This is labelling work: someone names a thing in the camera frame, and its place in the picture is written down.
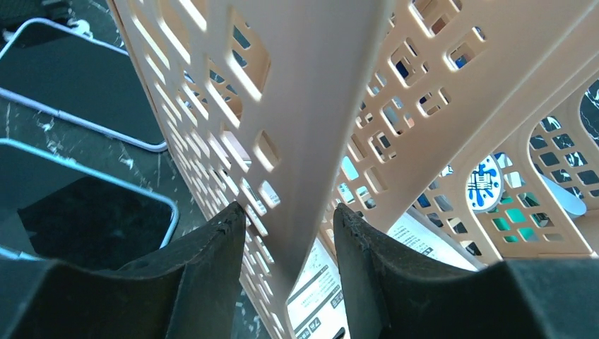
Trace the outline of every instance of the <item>plastic laundry basket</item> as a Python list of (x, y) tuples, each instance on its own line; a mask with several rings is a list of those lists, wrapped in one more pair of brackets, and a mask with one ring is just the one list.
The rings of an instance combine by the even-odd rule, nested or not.
[[(306, 267), (320, 256), (338, 281), (327, 267), (340, 201), (383, 231), (413, 204), (464, 246), (475, 243), (485, 263), (592, 254), (528, 153), (531, 131), (553, 114), (573, 137), (567, 154), (597, 163), (572, 115), (577, 89), (599, 70), (597, 1), (250, 2), (109, 5), (206, 217), (234, 199), (248, 212), (241, 282), (271, 336), (307, 338), (321, 326), (290, 319), (287, 298), (319, 225)], [(547, 144), (560, 133), (535, 132)], [(466, 187), (486, 160), (509, 175), (490, 182), (502, 199), (475, 215)], [(534, 237), (519, 235), (512, 206)], [(562, 242), (547, 240), (551, 227)]]

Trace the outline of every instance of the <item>dark plastic piece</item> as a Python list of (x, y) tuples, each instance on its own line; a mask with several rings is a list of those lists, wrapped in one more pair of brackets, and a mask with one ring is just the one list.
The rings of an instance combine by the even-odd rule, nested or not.
[(232, 203), (118, 271), (0, 260), (0, 338), (230, 338), (245, 236)]
[(0, 28), (15, 31), (25, 21), (46, 18), (65, 24), (70, 18), (67, 0), (0, 0)]
[(471, 273), (343, 204), (333, 223), (352, 338), (599, 338), (596, 260), (504, 261)]

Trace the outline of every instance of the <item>rectangular hole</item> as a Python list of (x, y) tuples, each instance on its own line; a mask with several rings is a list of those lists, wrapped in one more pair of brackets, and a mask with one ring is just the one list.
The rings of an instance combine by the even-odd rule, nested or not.
[(251, 46), (245, 35), (243, 35), (236, 25), (233, 25), (233, 38), (235, 41), (237, 41), (242, 49), (248, 49)]
[(223, 111), (223, 113), (229, 119), (231, 124), (233, 124), (233, 126), (236, 129), (238, 129), (239, 128), (239, 118), (231, 110), (231, 107), (229, 107), (229, 105), (227, 105), (227, 103), (225, 102), (223, 97), (221, 97), (221, 95), (218, 92), (218, 90), (216, 89), (216, 87), (214, 87), (214, 85), (212, 84), (212, 81), (208, 81), (208, 83), (206, 84), (206, 87), (208, 89), (208, 92), (210, 93), (210, 96), (216, 102), (216, 105), (220, 108), (221, 111)]
[(370, 167), (365, 172), (366, 179), (375, 193), (381, 193), (387, 190), (387, 185), (376, 167)]
[(535, 231), (530, 227), (522, 227), (518, 229), (518, 233), (520, 233), (520, 236), (522, 237), (522, 239), (524, 239), (525, 242), (539, 241), (539, 237), (537, 237)]
[(506, 210), (506, 214), (512, 223), (526, 222), (526, 217), (518, 208), (510, 208)]
[(517, 189), (518, 187), (526, 186), (526, 182), (522, 179), (522, 176), (518, 172), (510, 172), (508, 174), (504, 174), (504, 179), (512, 189)]
[(460, 244), (462, 246), (464, 246), (465, 250), (470, 252), (470, 254), (472, 254), (473, 256), (481, 256), (482, 255), (482, 253), (478, 249), (478, 246), (476, 246), (475, 242), (464, 241), (464, 242), (460, 242)]
[(381, 132), (379, 134), (376, 135), (376, 137), (379, 139), (379, 142), (381, 143), (381, 145), (384, 148), (389, 148), (391, 147), (391, 143), (389, 143), (389, 140), (387, 139), (387, 137), (385, 136), (385, 133)]
[(185, 141), (186, 141), (187, 145), (189, 145), (189, 147), (191, 147), (191, 149), (194, 151), (194, 153), (196, 153), (198, 155), (198, 157), (202, 156), (202, 152), (200, 151), (200, 149), (198, 148), (196, 143), (193, 142), (189, 136), (185, 136)]
[(208, 120), (208, 110), (206, 110), (204, 105), (202, 105), (200, 103), (200, 101), (198, 100), (198, 96), (203, 96), (203, 95), (201, 93), (195, 93), (194, 91), (192, 91), (191, 88), (189, 87), (189, 85), (187, 85), (186, 83), (181, 84), (181, 89), (183, 90), (183, 93), (185, 93), (186, 96), (188, 97), (189, 101), (191, 102), (192, 107), (197, 112), (200, 112), (200, 114), (202, 115), (202, 117), (205, 120)]
[(266, 292), (264, 291), (264, 287), (258, 285), (258, 291), (260, 292), (260, 295), (262, 296), (262, 300), (265, 300), (267, 304), (270, 304), (271, 301), (268, 298), (268, 295), (266, 294)]
[(539, 155), (539, 158), (547, 167), (559, 164), (559, 160), (553, 152), (543, 153)]
[(239, 52), (237, 52), (236, 50), (232, 50), (233, 51), (233, 57), (235, 58), (235, 61), (237, 61), (237, 63), (244, 68), (245, 66), (247, 66), (247, 60), (244, 59), (244, 57), (242, 57), (241, 54), (239, 54)]
[(246, 255), (244, 254), (243, 258), (242, 258), (242, 263), (244, 264), (246, 270), (248, 271), (249, 274), (251, 275), (256, 275), (256, 272), (254, 272), (254, 269), (251, 267), (249, 260), (247, 259)]
[(385, 117), (385, 119), (387, 120), (387, 122), (389, 123), (389, 125), (391, 127), (397, 126), (397, 123), (399, 122), (399, 118), (397, 117), (397, 114), (395, 112), (395, 109), (393, 108), (393, 105), (387, 104), (385, 107), (383, 107), (382, 112), (383, 112), (383, 116)]
[(221, 189), (227, 188), (227, 184), (225, 183), (225, 180), (222, 177), (220, 177), (220, 175), (218, 174), (218, 172), (216, 172), (216, 170), (214, 170), (212, 167), (210, 167), (208, 169), (208, 173), (210, 173), (210, 176), (212, 177), (212, 179), (214, 179), (214, 181), (218, 184), (218, 186)]
[(218, 140), (208, 132), (208, 143), (212, 147), (212, 151), (216, 153), (216, 156), (220, 159), (220, 162), (228, 169), (231, 169), (231, 162), (227, 159), (223, 147), (219, 144)]
[(579, 172), (577, 174), (584, 185), (592, 185), (599, 183), (599, 177), (593, 170)]
[(260, 195), (266, 201), (268, 207), (275, 208), (278, 204), (280, 204), (279, 195), (266, 180), (262, 182), (262, 185), (260, 185), (258, 188), (258, 192), (260, 192)]
[(437, 203), (437, 207), (439, 207), (439, 210), (442, 210), (443, 212), (453, 211), (453, 206), (451, 205), (451, 203), (449, 202), (449, 198), (447, 198), (445, 194), (435, 196), (433, 199)]
[(499, 166), (502, 169), (505, 169), (507, 167), (514, 165), (514, 163), (511, 161), (511, 159), (509, 158), (509, 156), (506, 153), (499, 152), (499, 153), (495, 153), (493, 156), (495, 156), (495, 159), (497, 159), (497, 163), (499, 164)]
[(420, 205), (421, 208), (427, 208), (431, 206), (429, 199), (424, 193), (420, 194), (416, 201), (418, 202), (418, 205)]
[(181, 113), (179, 113), (179, 110), (177, 109), (177, 106), (175, 106), (172, 103), (172, 100), (167, 95), (167, 93), (165, 92), (165, 90), (162, 89), (162, 86), (159, 83), (154, 83), (154, 86), (156, 87), (156, 90), (158, 91), (158, 94), (160, 94), (160, 96), (162, 97), (162, 99), (165, 101), (165, 103), (171, 109), (171, 112), (175, 113), (177, 115), (178, 121), (181, 121)]
[(341, 160), (341, 169), (343, 170), (343, 173), (345, 173), (345, 176), (348, 178), (349, 181), (352, 181), (359, 177), (359, 174), (357, 173), (354, 164), (347, 156), (343, 157), (343, 159)]
[(576, 186), (567, 187), (566, 191), (570, 192), (573, 196), (575, 196), (579, 199), (584, 199), (584, 194), (582, 194), (582, 191)]
[(453, 65), (457, 69), (461, 69), (462, 67), (464, 67), (468, 62), (474, 59), (475, 56), (476, 55), (474, 54), (474, 51), (470, 48), (470, 46), (468, 46), (468, 43), (466, 42), (461, 44), (460, 47), (458, 47), (449, 55), (449, 57), (453, 61)]
[(444, 226), (443, 222), (441, 221), (441, 218), (436, 213), (428, 213), (427, 214), (427, 218), (429, 218), (430, 222), (432, 222), (437, 227), (443, 227)]
[[(129, 5), (131, 7), (132, 13), (142, 13), (142, 11), (138, 8), (138, 6), (135, 4), (134, 1), (129, 1)], [(168, 58), (167, 58), (167, 56), (164, 54), (164, 52), (159, 47), (159, 46), (164, 46), (164, 44), (162, 43), (162, 41), (159, 41), (159, 43), (157, 43), (153, 39), (153, 36), (159, 37), (158, 34), (152, 34), (151, 35), (146, 30), (146, 27), (149, 27), (151, 29), (152, 25), (147, 21), (147, 19), (145, 18), (145, 16), (143, 16), (143, 15), (142, 16), (135, 16), (135, 15), (133, 15), (133, 18), (131, 18), (131, 19), (133, 21), (133, 24), (137, 28), (137, 31), (139, 31), (140, 34), (141, 34), (141, 36), (143, 36), (143, 39), (148, 42), (148, 44), (150, 45), (150, 48), (158, 56), (158, 59), (162, 62), (162, 64), (167, 69), (170, 69), (170, 64), (169, 64)]]
[(348, 143), (348, 147), (350, 149), (350, 153), (356, 161), (360, 161), (366, 157), (366, 149), (355, 134), (352, 134), (350, 142)]
[[(187, 29), (180, 20), (170, 20), (169, 18), (165, 20), (165, 16), (171, 16), (172, 18), (172, 16), (176, 15), (172, 12), (172, 9), (168, 5), (166, 5), (166, 3), (167, 1), (160, 1), (161, 6), (159, 14), (160, 17), (158, 18), (158, 25), (162, 32), (166, 35), (167, 40), (172, 43), (172, 46), (177, 50), (181, 58), (183, 58), (183, 61), (185, 61), (185, 63), (189, 65), (191, 63), (191, 55), (187, 50), (187, 48), (189, 47), (189, 41), (187, 41)], [(173, 28), (177, 33), (179, 33), (179, 36), (177, 36), (174, 33), (174, 31), (167, 24), (167, 22), (176, 25)]]
[(256, 230), (258, 230), (258, 233), (260, 233), (262, 237), (267, 237), (268, 231), (266, 230), (266, 227), (264, 227), (264, 224), (262, 224), (260, 221), (260, 218), (258, 218), (256, 211), (254, 211), (250, 205), (246, 206), (245, 211), (247, 217), (251, 220), (251, 224), (256, 228)]
[(570, 165), (570, 167), (580, 167), (588, 164), (585, 157), (582, 156), (582, 153), (580, 152), (566, 154), (565, 158), (566, 162), (568, 162), (568, 165)]
[(368, 188), (366, 188), (366, 186), (362, 186), (360, 188), (358, 188), (356, 190), (356, 195), (358, 195), (360, 197), (360, 201), (362, 202), (362, 204), (364, 204), (364, 207), (367, 209), (372, 209), (376, 207), (376, 203), (374, 202), (374, 199), (372, 198), (370, 192), (368, 191)]
[(536, 150), (539, 150), (541, 148), (547, 147), (547, 142), (541, 135), (531, 136), (530, 137), (530, 146)]
[(557, 131), (558, 129), (562, 128), (562, 124), (557, 120), (557, 118), (551, 116), (548, 116), (541, 120), (540, 125), (548, 133)]
[(441, 87), (439, 89), (439, 95), (441, 95), (441, 98), (443, 99), (445, 105), (449, 105), (449, 103), (451, 102), (451, 97), (449, 96), (449, 93), (447, 93), (447, 90), (444, 87)]
[(267, 171), (272, 171), (280, 162), (278, 149), (266, 131), (258, 133), (254, 153)]
[[(245, 19), (233, 9), (230, 37), (233, 41), (232, 47), (239, 45), (241, 49), (231, 49), (227, 64), (253, 99), (259, 101), (271, 67), (271, 58), (260, 37), (244, 23), (246, 23)], [(252, 58), (243, 57), (246, 50), (251, 51)], [(247, 64), (247, 59), (251, 59), (251, 65)]]
[(254, 254), (256, 255), (256, 261), (258, 261), (258, 266), (260, 266), (264, 275), (266, 275), (267, 277), (270, 277), (271, 270), (268, 268), (268, 265), (266, 264), (266, 261), (262, 257), (262, 254), (260, 252), (254, 252)]
[(338, 190), (341, 198), (343, 198), (346, 204), (354, 202), (354, 196), (346, 183), (339, 185)]
[(449, 220), (449, 224), (452, 225), (453, 227), (453, 231), (456, 234), (467, 234), (468, 231), (466, 229), (466, 227), (464, 226), (462, 220), (460, 220), (460, 218), (453, 218)]
[(461, 69), (474, 60), (481, 52), (482, 44), (484, 40), (480, 39), (478, 30), (473, 28), (464, 36), (457, 48), (447, 54), (454, 69)]
[(233, 192), (233, 194), (235, 196), (237, 196), (239, 194), (239, 187), (235, 184), (233, 179), (231, 179), (231, 177), (229, 177), (227, 172), (225, 172), (222, 165), (218, 165), (218, 167), (219, 167), (218, 173), (225, 180), (225, 183), (227, 184), (227, 186), (229, 186), (229, 189), (231, 190), (231, 192)]
[(160, 82), (166, 84), (165, 75), (162, 74), (162, 71), (158, 68), (152, 57), (146, 53), (146, 62), (150, 65), (150, 68), (154, 71), (154, 74), (160, 79)]
[(487, 39), (487, 36), (485, 35), (485, 32), (482, 31), (482, 28), (475, 26), (473, 31), (480, 41), (485, 41)]
[(555, 178), (555, 181), (558, 184), (561, 184), (562, 182), (571, 182), (572, 181), (570, 174), (568, 172), (566, 172), (565, 169), (558, 169), (557, 171), (553, 171), (553, 172), (551, 172), (551, 175)]
[(193, 22), (201, 30), (206, 30), (206, 0), (179, 0)]
[(197, 127), (198, 119), (196, 119), (196, 117), (191, 113), (191, 111), (189, 110), (189, 108), (187, 107), (185, 102), (183, 102), (183, 100), (181, 99), (180, 96), (177, 96), (176, 100), (177, 100), (177, 103), (179, 104), (179, 107), (181, 107), (181, 111), (183, 111), (183, 113), (185, 113), (185, 116), (187, 117), (187, 119), (189, 119), (189, 121), (191, 121), (191, 123), (195, 127)]
[(189, 135), (196, 142), (196, 144), (198, 146), (200, 146), (200, 149), (202, 150), (202, 152), (204, 152), (204, 155), (207, 158), (210, 158), (210, 148), (208, 148), (208, 145), (206, 145), (206, 143), (204, 142), (204, 140), (202, 140), (202, 138), (200, 138), (200, 136), (197, 134), (197, 132), (190, 131)]
[(559, 233), (549, 233), (543, 235), (548, 242), (563, 242), (564, 236)]
[(412, 1), (410, 12), (422, 30), (432, 37), (439, 34), (461, 8), (459, 0)]
[(254, 286), (254, 282), (251, 281), (251, 278), (249, 277), (249, 275), (246, 274), (245, 279), (249, 283), (251, 290), (254, 291), (254, 293), (257, 293), (258, 291), (256, 291), (256, 286)]
[(554, 136), (552, 138), (553, 143), (560, 149), (564, 150), (566, 148), (574, 147), (574, 142), (570, 138), (570, 136), (566, 133), (560, 134), (558, 136)]
[(504, 237), (505, 242), (518, 242), (518, 237), (515, 235), (507, 235)]
[(245, 193), (245, 196), (248, 198), (249, 202), (253, 205), (253, 207), (258, 211), (260, 216), (266, 214), (266, 207), (262, 203), (262, 200), (254, 193), (254, 190), (249, 185), (246, 179), (242, 178), (239, 185), (242, 188), (242, 191)]
[(505, 220), (504, 218), (495, 218), (492, 221), (493, 224), (495, 224), (495, 228), (497, 228), (497, 230), (500, 232), (511, 230), (511, 228), (509, 227), (509, 222), (507, 222), (507, 220)]
[(243, 148), (242, 144), (237, 140), (237, 137), (229, 130), (229, 126), (223, 122), (221, 126), (222, 132), (220, 134), (220, 140), (223, 142), (229, 154), (235, 159), (239, 167), (247, 173), (249, 170), (249, 155)]
[(160, 107), (162, 108), (162, 110), (164, 111), (164, 113), (166, 113), (167, 117), (169, 118), (168, 122), (172, 123), (173, 126), (177, 125), (177, 123), (178, 123), (177, 118), (174, 116), (174, 114), (171, 112), (171, 110), (168, 109), (167, 105), (165, 103), (162, 103), (160, 105)]
[(266, 258), (266, 261), (268, 263), (275, 263), (273, 257), (271, 256), (271, 253), (266, 248), (266, 245), (264, 245), (264, 242), (262, 241), (262, 237), (260, 237), (259, 235), (256, 235), (254, 237), (254, 239), (256, 240), (258, 250), (262, 253), (264, 258)]
[(225, 196), (225, 194), (223, 193), (223, 191), (217, 189), (216, 190), (216, 194), (220, 198), (220, 201), (223, 202), (223, 206), (228, 206), (229, 205), (229, 203), (230, 203), (229, 199), (227, 199), (227, 197)]

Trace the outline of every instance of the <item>square cutout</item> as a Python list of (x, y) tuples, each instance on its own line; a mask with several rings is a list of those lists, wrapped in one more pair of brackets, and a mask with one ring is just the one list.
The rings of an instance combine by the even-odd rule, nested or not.
[(541, 148), (547, 147), (547, 142), (541, 135), (531, 136), (530, 146), (536, 150), (540, 150)]
[(235, 134), (229, 129), (226, 123), (222, 123), (220, 128), (220, 140), (229, 151), (229, 154), (235, 159), (239, 167), (247, 173), (251, 165), (251, 159), (242, 144), (237, 140)]
[(348, 156), (343, 157), (341, 160), (341, 169), (343, 170), (343, 174), (348, 178), (349, 181), (353, 181), (358, 178), (360, 175), (357, 172), (354, 164), (350, 160)]
[(552, 138), (553, 143), (560, 149), (564, 150), (566, 148), (574, 147), (574, 142), (570, 138), (570, 136), (566, 133), (560, 134), (558, 136), (554, 136)]
[(568, 165), (570, 165), (570, 167), (580, 167), (588, 164), (588, 162), (580, 152), (566, 154), (565, 158), (566, 162), (568, 162)]
[(557, 131), (558, 129), (561, 129), (561, 127), (562, 127), (562, 123), (560, 123), (556, 117), (552, 117), (552, 116), (548, 116), (548, 117), (544, 118), (543, 120), (541, 120), (540, 125), (548, 133)]
[(366, 180), (374, 190), (374, 193), (381, 193), (387, 190), (387, 185), (381, 176), (381, 173), (376, 167), (370, 167), (364, 173)]
[(275, 189), (265, 180), (262, 182), (260, 187), (258, 188), (258, 192), (266, 201), (268, 207), (275, 208), (278, 204), (280, 204), (280, 198)]
[(597, 177), (597, 174), (593, 170), (579, 172), (577, 175), (579, 176), (583, 185), (592, 185), (599, 183), (599, 177)]
[(343, 183), (341, 183), (341, 185), (339, 185), (338, 190), (339, 190), (339, 194), (341, 195), (341, 198), (343, 198), (343, 200), (345, 201), (346, 204), (349, 205), (350, 203), (353, 203), (355, 201), (350, 188), (348, 187), (348, 185), (345, 182), (343, 182)]
[(280, 162), (280, 156), (275, 143), (266, 131), (262, 130), (256, 138), (254, 147), (256, 157), (267, 171), (272, 171)]
[(559, 160), (553, 152), (543, 153), (539, 155), (539, 158), (547, 167), (559, 164)]
[(464, 35), (458, 46), (452, 52), (447, 53), (454, 69), (461, 69), (484, 50), (485, 45), (484, 40), (481, 40), (481, 34), (480, 28), (472, 28)]
[(439, 34), (445, 26), (461, 11), (459, 0), (414, 0), (410, 11), (429, 37)]
[(553, 172), (551, 172), (551, 175), (555, 178), (555, 181), (558, 184), (561, 184), (562, 182), (571, 182), (572, 181), (570, 174), (568, 172), (566, 172), (565, 169), (558, 169), (556, 171), (553, 171)]

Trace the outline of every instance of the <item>paper label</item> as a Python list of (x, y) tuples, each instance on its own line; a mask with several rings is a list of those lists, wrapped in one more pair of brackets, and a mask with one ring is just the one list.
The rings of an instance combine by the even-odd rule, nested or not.
[(477, 271), (476, 267), (459, 252), (418, 222), (408, 213), (399, 218), (387, 232), (387, 235), (425, 256), (459, 267)]
[(287, 309), (297, 339), (331, 339), (341, 328), (345, 328), (344, 338), (350, 337), (339, 271), (318, 239)]

